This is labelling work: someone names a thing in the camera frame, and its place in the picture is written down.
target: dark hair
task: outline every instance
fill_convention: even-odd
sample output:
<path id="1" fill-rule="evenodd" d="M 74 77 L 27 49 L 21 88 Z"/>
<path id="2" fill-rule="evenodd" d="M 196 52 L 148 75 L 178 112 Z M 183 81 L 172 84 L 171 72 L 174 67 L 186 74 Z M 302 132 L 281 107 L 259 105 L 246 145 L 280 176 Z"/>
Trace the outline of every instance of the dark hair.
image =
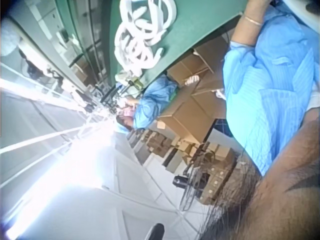
<path id="1" fill-rule="evenodd" d="M 251 202 L 256 185 L 261 179 L 257 167 L 247 161 L 245 174 L 235 169 L 225 187 L 220 191 L 207 213 L 205 223 L 200 229 L 199 240 L 237 239 L 237 230 Z M 239 173 L 239 180 L 232 181 L 232 175 Z"/>
<path id="2" fill-rule="evenodd" d="M 117 115 L 115 117 L 115 120 L 118 124 L 124 126 L 126 129 L 128 129 L 128 131 L 131 131 L 133 128 L 131 126 L 128 126 L 125 124 L 124 120 L 121 118 L 121 116 Z"/>

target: blue shirt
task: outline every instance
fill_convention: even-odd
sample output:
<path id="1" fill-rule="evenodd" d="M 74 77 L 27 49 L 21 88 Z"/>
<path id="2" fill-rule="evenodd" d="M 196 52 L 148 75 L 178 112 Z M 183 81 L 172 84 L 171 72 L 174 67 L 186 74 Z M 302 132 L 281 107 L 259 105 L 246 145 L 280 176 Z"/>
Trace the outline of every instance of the blue shirt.
<path id="1" fill-rule="evenodd" d="M 178 84 L 164 74 L 151 83 L 136 107 L 133 128 L 148 127 L 169 105 L 171 95 L 177 87 Z"/>
<path id="2" fill-rule="evenodd" d="M 299 129 L 319 80 L 318 52 L 304 28 L 270 7 L 256 46 L 232 42 L 225 56 L 226 119 L 262 175 Z M 319 49 L 319 35 L 313 37 Z"/>

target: light blue work uniform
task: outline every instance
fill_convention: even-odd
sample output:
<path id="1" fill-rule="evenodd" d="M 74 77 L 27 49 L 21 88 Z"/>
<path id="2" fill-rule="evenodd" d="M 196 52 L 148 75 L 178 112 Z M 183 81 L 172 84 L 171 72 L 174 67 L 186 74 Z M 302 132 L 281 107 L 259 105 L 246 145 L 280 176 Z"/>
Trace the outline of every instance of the light blue work uniform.
<path id="1" fill-rule="evenodd" d="M 169 105 L 178 84 L 161 75 L 144 92 L 133 116 L 133 128 L 148 127 Z"/>
<path id="2" fill-rule="evenodd" d="M 223 78 L 226 119 L 262 175 L 301 126 L 319 81 L 319 35 L 270 7 L 255 47 L 231 42 Z"/>

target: gold bracelet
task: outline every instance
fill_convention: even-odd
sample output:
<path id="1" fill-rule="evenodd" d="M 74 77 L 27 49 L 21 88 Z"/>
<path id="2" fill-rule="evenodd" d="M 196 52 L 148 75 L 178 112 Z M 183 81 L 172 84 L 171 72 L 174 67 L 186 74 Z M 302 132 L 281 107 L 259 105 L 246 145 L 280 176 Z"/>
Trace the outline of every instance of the gold bracelet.
<path id="1" fill-rule="evenodd" d="M 255 25 L 259 26 L 259 27 L 261 27 L 261 26 L 263 25 L 262 23 L 257 22 L 257 21 L 255 21 L 255 20 L 251 19 L 250 17 L 248 17 L 248 16 L 245 15 L 245 14 L 243 14 L 242 16 L 243 16 L 246 20 L 248 20 L 250 23 L 253 23 L 253 24 L 255 24 Z"/>

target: workbench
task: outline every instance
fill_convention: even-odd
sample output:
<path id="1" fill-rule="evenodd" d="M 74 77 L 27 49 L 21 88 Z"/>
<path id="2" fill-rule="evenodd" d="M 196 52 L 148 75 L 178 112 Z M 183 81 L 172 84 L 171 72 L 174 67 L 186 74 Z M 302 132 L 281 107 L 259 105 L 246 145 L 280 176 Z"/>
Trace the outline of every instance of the workbench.
<path id="1" fill-rule="evenodd" d="M 141 82 L 144 87 L 199 41 L 244 11 L 247 0 L 175 0 L 175 3 L 176 20 L 164 39 L 156 45 L 157 48 L 164 48 L 164 54 L 155 67 L 143 70 Z M 119 0 L 113 0 L 109 30 L 110 77 L 113 83 L 115 74 L 122 69 L 114 54 L 114 39 L 121 21 Z M 134 94 L 137 89 L 132 87 L 128 92 Z"/>

